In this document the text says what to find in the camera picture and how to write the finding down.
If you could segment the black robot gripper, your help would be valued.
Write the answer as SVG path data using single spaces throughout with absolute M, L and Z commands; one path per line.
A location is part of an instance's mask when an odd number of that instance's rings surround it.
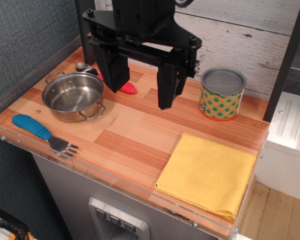
M 95 62 L 112 92 L 130 79 L 128 58 L 121 56 L 119 49 L 126 49 L 129 55 L 141 54 L 138 61 L 154 65 L 166 52 L 144 44 L 168 46 L 181 51 L 177 60 L 182 67 L 168 62 L 158 67 L 158 106 L 161 110 L 172 107 L 187 76 L 194 77 L 199 64 L 197 50 L 202 40 L 174 19 L 175 7 L 190 4 L 190 0 L 114 0 L 111 11 L 88 9 L 83 13 L 94 38 L 90 45 Z

